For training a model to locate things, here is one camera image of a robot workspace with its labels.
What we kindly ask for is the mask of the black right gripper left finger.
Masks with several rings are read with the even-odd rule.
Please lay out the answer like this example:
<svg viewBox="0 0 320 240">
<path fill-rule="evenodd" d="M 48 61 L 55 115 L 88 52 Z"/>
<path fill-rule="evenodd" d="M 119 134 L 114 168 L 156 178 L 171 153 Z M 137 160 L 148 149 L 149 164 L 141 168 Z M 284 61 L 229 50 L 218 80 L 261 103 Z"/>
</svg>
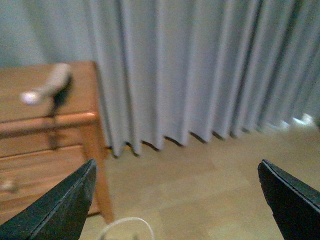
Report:
<svg viewBox="0 0 320 240">
<path fill-rule="evenodd" d="M 2 240 L 78 240 L 93 201 L 97 163 L 90 159 L 0 226 Z"/>
</svg>

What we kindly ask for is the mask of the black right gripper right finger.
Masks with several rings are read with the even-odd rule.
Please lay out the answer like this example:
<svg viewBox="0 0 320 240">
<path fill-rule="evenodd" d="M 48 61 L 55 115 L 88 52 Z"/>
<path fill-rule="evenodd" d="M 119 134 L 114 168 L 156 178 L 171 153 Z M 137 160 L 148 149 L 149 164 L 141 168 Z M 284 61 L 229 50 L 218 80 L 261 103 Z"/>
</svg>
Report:
<svg viewBox="0 0 320 240">
<path fill-rule="evenodd" d="M 320 238 L 320 192 L 264 159 L 258 177 L 265 200 L 285 240 Z"/>
</svg>

